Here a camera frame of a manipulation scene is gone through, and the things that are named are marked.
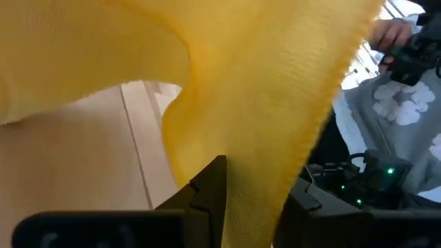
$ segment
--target yellow fabric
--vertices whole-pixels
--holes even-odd
[[[229,159],[224,245],[268,247],[381,0],[2,0],[0,120],[134,79],[184,87],[163,119],[179,185]]]

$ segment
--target black cable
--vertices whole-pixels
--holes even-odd
[[[309,177],[311,179],[311,184],[314,184],[314,177],[312,176],[311,171],[309,171],[309,168],[308,168],[307,165],[305,165],[305,169],[306,169],[306,172],[308,173],[308,175],[309,175]]]
[[[352,160],[353,160],[354,158],[362,158],[362,157],[364,157],[364,156],[365,156],[365,153],[364,153],[364,152],[360,152],[360,153],[356,153],[356,154],[351,154],[351,155],[349,155],[349,158],[347,159],[346,163],[347,163],[348,165],[351,165],[351,164],[352,164]]]

